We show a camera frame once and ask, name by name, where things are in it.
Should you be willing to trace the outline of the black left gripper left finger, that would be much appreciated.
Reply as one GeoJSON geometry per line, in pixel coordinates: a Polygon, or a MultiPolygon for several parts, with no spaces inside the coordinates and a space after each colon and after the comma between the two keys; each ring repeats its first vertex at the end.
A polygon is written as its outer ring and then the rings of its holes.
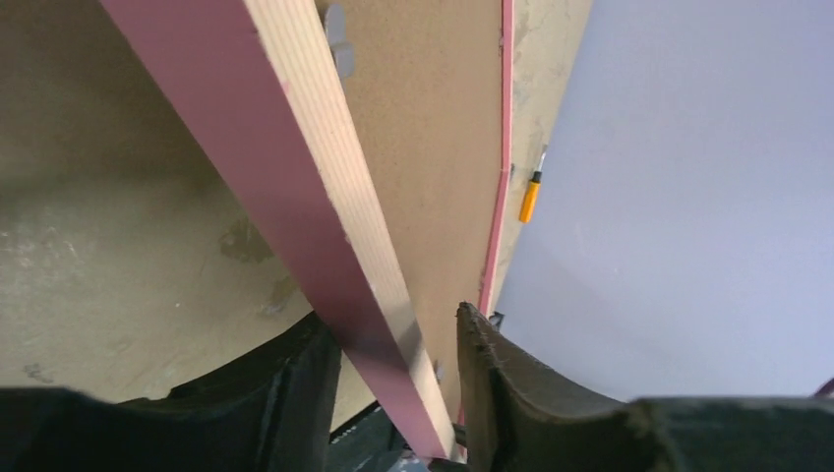
{"type": "Polygon", "coordinates": [[[321,471],[341,352],[310,314],[158,400],[1,391],[5,471],[321,471]]]}

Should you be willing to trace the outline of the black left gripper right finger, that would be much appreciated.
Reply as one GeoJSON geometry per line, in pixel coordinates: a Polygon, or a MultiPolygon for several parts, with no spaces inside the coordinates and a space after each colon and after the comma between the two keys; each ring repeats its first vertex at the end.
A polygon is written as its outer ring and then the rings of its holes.
{"type": "Polygon", "coordinates": [[[619,402],[506,339],[473,305],[456,313],[471,471],[829,471],[833,402],[812,397],[644,397],[619,402]]]}

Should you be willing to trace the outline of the orange handled screwdriver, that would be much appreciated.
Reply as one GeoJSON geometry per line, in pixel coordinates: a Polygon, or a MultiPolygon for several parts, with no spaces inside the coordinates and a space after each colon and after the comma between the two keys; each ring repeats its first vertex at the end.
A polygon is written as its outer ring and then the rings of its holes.
{"type": "Polygon", "coordinates": [[[547,156],[548,146],[542,147],[541,154],[538,158],[537,165],[534,168],[530,179],[527,182],[525,194],[522,200],[521,208],[518,215],[518,221],[522,224],[527,224],[532,219],[534,213],[538,194],[542,182],[543,165],[547,156]]]}

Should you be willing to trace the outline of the pink photo frame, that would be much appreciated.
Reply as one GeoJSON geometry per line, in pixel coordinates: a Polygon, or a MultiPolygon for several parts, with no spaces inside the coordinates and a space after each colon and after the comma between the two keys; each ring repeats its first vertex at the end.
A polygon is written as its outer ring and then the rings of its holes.
{"type": "Polygon", "coordinates": [[[113,23],[413,450],[452,458],[455,312],[491,282],[504,5],[107,1],[113,23]]]}

